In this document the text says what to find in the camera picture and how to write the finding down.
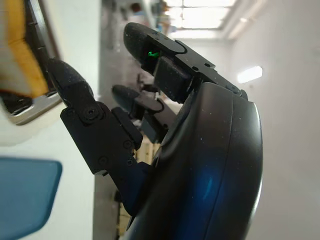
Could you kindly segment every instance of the robotic hand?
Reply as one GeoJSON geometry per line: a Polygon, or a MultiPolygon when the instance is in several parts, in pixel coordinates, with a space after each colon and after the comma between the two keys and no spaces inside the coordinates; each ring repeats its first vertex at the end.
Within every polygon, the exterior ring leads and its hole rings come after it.
{"type": "Polygon", "coordinates": [[[93,174],[110,174],[132,216],[127,240],[229,240],[246,237],[262,184],[259,114],[246,93],[180,41],[138,23],[124,30],[128,51],[155,84],[183,103],[177,116],[161,100],[123,86],[113,95],[161,147],[137,163],[142,135],[127,113],[94,100],[65,62],[48,69],[67,108],[61,119],[93,174]]]}

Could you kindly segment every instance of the yellow fabric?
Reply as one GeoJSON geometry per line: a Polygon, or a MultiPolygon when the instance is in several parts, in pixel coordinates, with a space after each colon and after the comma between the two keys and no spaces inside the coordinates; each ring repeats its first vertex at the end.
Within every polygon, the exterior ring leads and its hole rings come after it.
{"type": "Polygon", "coordinates": [[[25,9],[23,0],[5,0],[7,12],[7,43],[12,51],[15,62],[22,70],[33,98],[48,92],[47,83],[43,77],[38,62],[24,40],[25,9]]]}

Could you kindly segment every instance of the blue panel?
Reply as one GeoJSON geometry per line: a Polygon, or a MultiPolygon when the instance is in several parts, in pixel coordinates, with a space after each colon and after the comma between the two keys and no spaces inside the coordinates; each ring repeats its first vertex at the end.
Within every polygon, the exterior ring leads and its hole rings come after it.
{"type": "Polygon", "coordinates": [[[0,240],[22,238],[45,225],[61,174],[58,161],[0,157],[0,240]]]}

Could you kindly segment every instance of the green led light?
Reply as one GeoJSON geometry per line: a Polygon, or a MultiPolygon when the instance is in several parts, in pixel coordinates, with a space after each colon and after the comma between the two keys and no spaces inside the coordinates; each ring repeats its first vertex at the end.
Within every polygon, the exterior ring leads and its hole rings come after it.
{"type": "Polygon", "coordinates": [[[154,57],[155,59],[158,58],[159,55],[160,55],[160,52],[155,52],[155,53],[152,53],[152,51],[148,52],[148,56],[154,57]]]}

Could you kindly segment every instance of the window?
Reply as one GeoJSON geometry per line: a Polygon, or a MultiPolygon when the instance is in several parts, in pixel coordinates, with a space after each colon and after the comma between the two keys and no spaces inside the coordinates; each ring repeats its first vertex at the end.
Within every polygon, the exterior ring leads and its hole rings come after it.
{"type": "Polygon", "coordinates": [[[166,0],[171,25],[178,29],[218,29],[236,0],[166,0]]]}

